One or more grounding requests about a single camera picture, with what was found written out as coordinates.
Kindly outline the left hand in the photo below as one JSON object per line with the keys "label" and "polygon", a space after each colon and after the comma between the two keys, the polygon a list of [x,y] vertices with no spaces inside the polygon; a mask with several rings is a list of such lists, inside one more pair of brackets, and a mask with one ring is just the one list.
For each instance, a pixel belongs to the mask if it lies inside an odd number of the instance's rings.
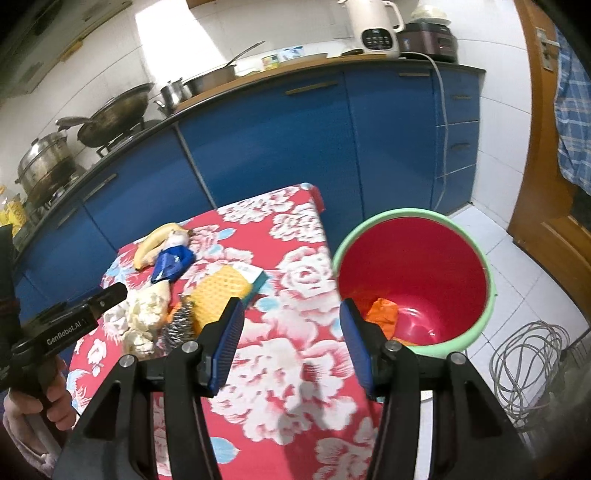
{"label": "left hand", "polygon": [[47,419],[58,431],[70,430],[76,420],[76,412],[71,405],[72,397],[66,389],[63,371],[66,363],[55,358],[56,373],[39,398],[18,389],[10,389],[4,400],[5,418],[10,430],[20,438],[29,437],[33,430],[26,424],[28,415],[46,413]]}

